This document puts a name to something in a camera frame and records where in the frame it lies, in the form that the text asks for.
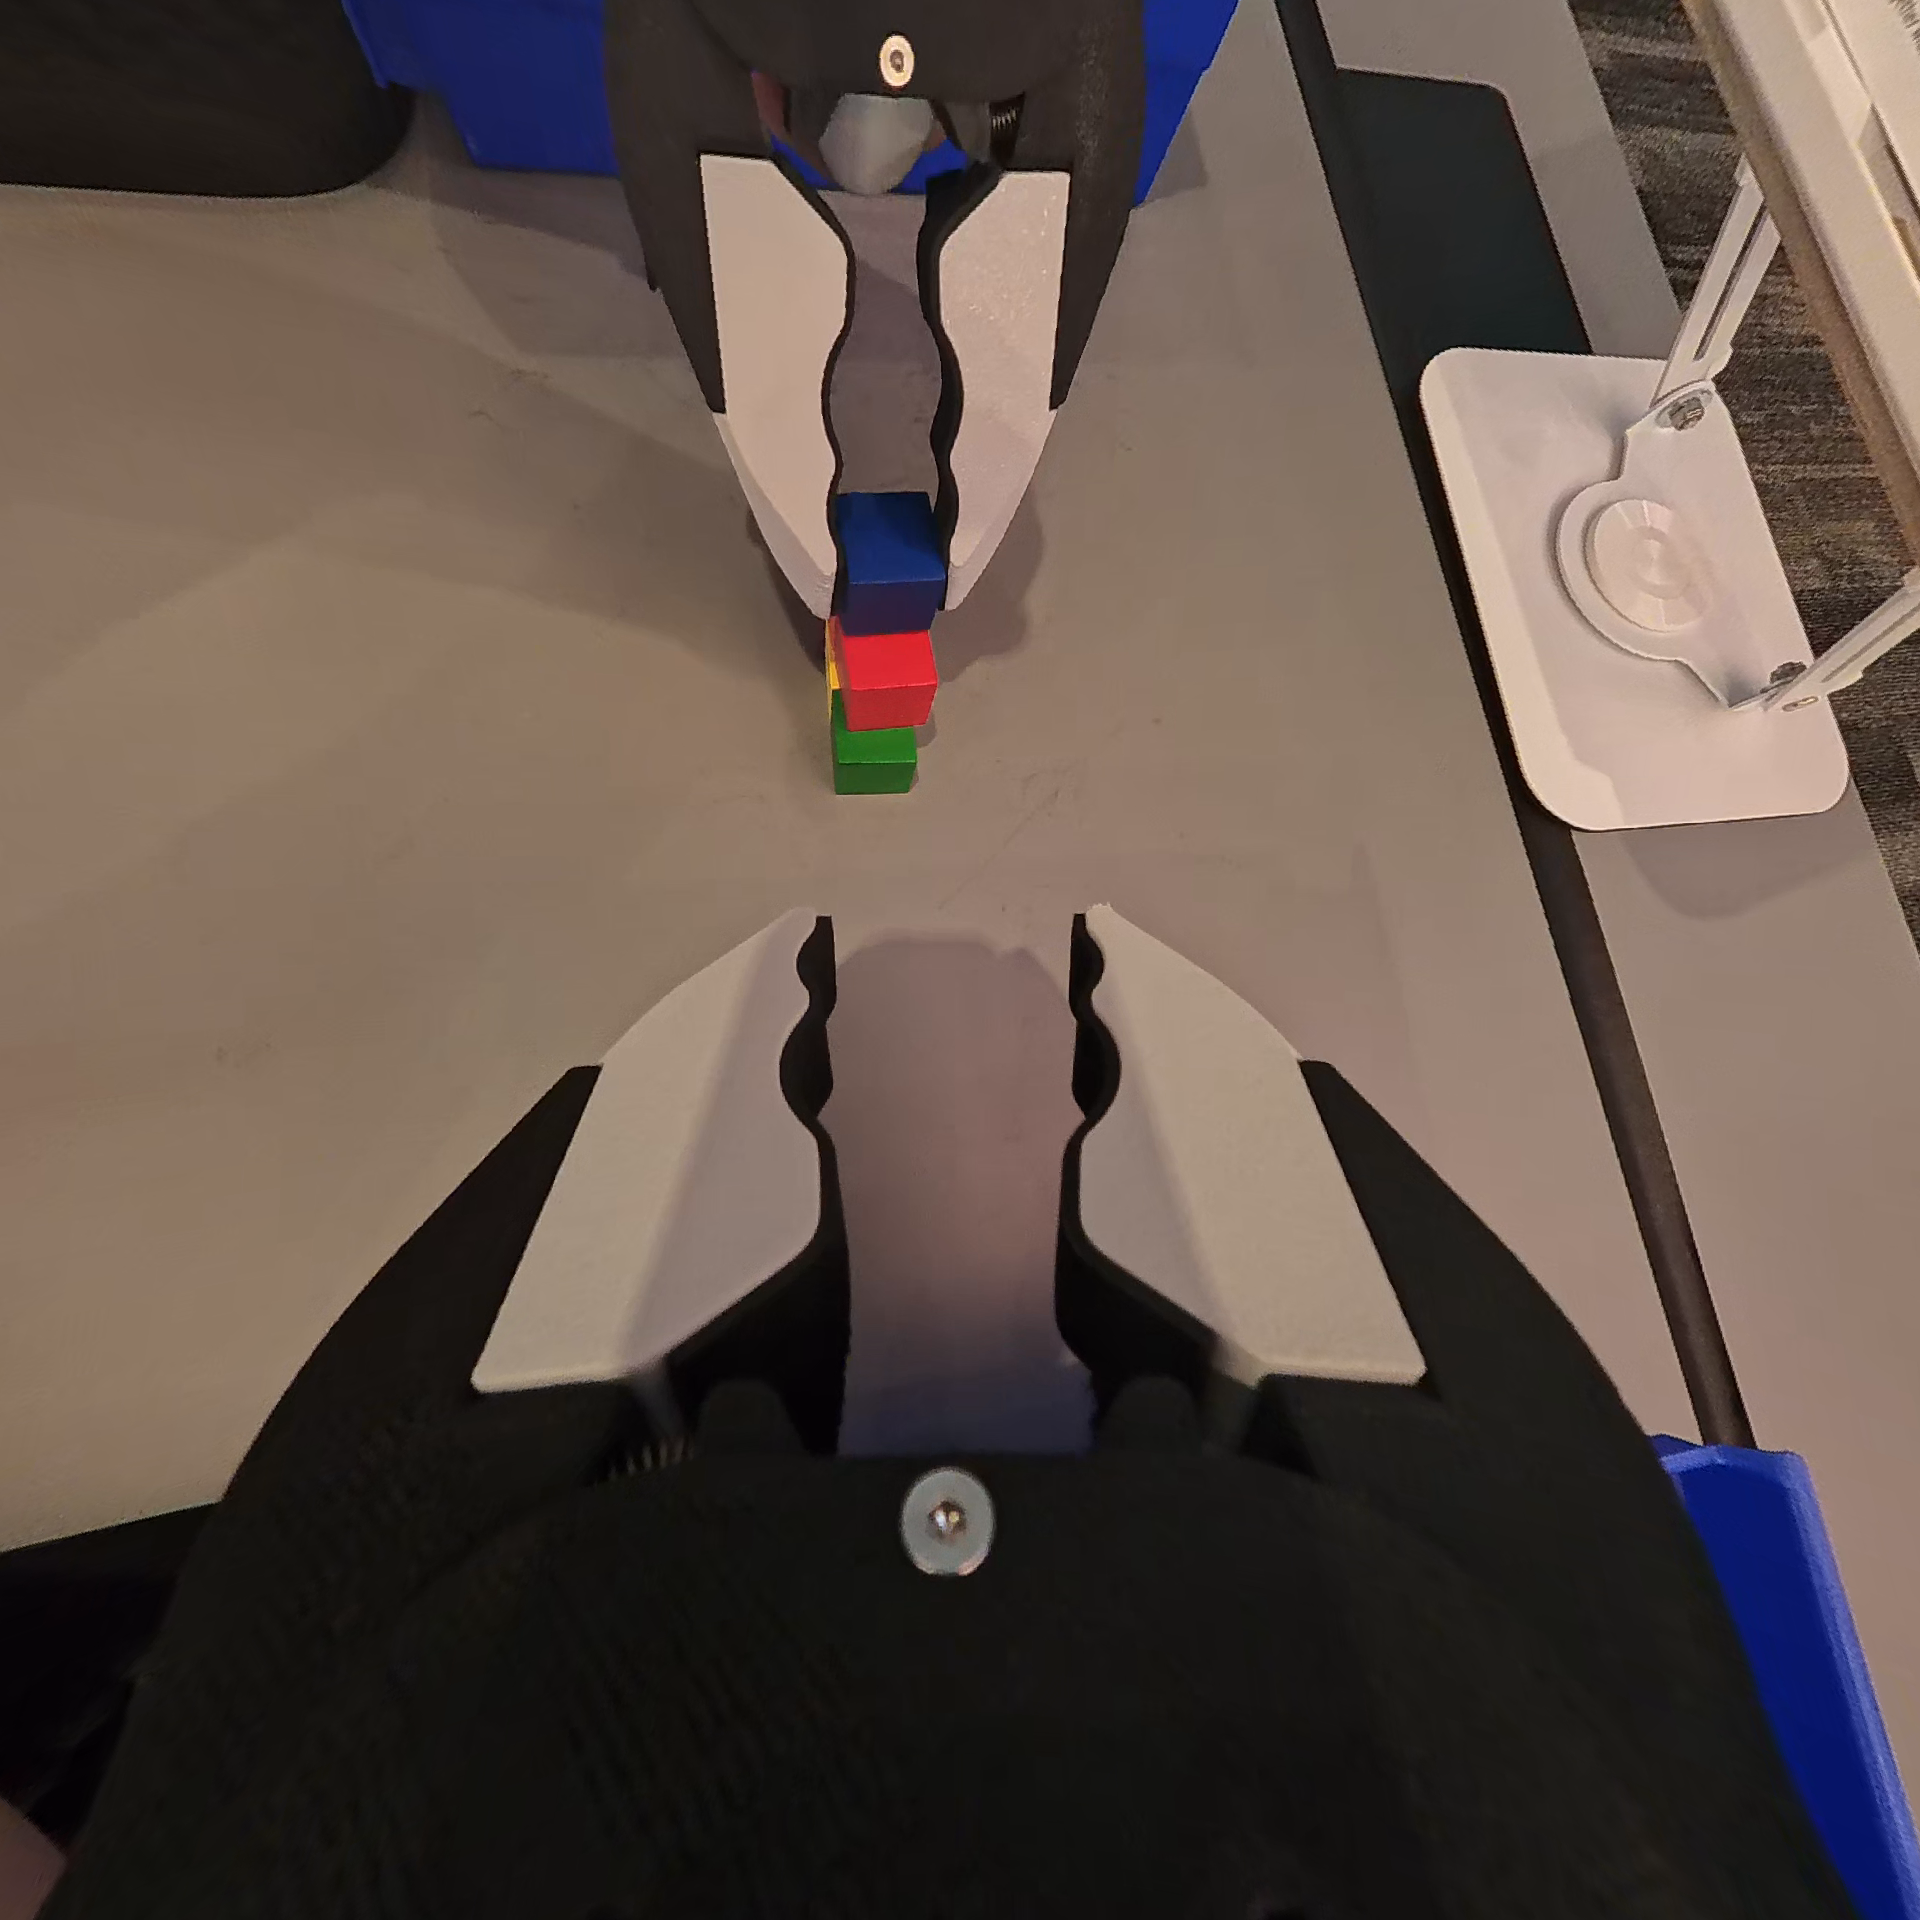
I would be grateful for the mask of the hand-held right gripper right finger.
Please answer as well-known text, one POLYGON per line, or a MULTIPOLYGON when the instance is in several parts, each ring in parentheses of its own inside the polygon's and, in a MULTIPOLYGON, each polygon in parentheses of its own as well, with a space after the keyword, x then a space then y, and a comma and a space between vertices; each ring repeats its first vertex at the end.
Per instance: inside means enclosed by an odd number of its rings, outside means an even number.
POLYGON ((1419 1383, 1423 1355, 1301 1050, 1112 905, 1070 923, 1078 1125, 1056 1321, 1111 1405, 1266 1378, 1419 1383))

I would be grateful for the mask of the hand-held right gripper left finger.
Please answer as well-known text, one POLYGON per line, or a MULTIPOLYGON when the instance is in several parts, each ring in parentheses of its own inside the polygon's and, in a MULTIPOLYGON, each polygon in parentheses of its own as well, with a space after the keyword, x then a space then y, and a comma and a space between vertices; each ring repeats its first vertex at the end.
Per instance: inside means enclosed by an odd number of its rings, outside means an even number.
POLYGON ((850 1257, 831 1101, 831 917, 791 911, 602 1058, 469 1383, 616 1383, 693 1425, 728 1378, 839 1425, 850 1257))

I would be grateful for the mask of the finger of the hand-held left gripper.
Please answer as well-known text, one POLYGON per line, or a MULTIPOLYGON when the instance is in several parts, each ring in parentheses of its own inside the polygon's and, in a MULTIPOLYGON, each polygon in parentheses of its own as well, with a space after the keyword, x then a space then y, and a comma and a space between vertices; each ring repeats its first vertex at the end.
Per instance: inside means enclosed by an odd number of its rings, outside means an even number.
POLYGON ((851 245, 782 159, 701 156, 717 433, 782 574, 816 616, 839 579, 831 373, 851 325, 851 245))
POLYGON ((1050 433, 1067 193, 1060 171, 968 165, 925 194, 919 288, 940 360, 931 451, 947 604, 980 583, 1050 433))

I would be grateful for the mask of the blue plastic storage bin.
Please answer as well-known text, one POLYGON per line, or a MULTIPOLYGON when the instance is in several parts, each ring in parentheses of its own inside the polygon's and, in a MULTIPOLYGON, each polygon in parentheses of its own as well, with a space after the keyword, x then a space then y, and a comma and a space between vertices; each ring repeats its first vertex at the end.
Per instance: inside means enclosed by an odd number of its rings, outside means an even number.
MULTIPOLYGON (((483 171, 610 180, 602 3, 343 3, 380 85, 443 104, 483 171)), ((1231 3, 1146 3, 1135 201, 1158 176, 1231 3)))
POLYGON ((1862 1915, 1917 1915, 1917 1825, 1812 1469, 1656 1432, 1727 1597, 1788 1776, 1862 1915))

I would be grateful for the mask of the dark blue wooden cube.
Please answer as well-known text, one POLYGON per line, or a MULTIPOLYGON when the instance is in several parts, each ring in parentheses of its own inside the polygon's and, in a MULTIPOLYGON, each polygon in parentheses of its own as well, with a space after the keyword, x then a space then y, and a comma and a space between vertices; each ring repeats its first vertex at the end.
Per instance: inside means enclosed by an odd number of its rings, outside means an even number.
POLYGON ((933 501, 922 488, 834 500, 839 582, 834 616, 847 636, 925 634, 947 596, 933 501))

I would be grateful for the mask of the red wooden cube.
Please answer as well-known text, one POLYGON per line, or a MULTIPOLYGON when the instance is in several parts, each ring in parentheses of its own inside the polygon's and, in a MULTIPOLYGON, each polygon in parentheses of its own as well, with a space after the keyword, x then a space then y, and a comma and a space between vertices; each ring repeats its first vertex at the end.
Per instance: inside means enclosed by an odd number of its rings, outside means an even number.
POLYGON ((931 634, 850 634, 844 625, 837 708, 847 728, 919 730, 931 720, 936 690, 931 634))

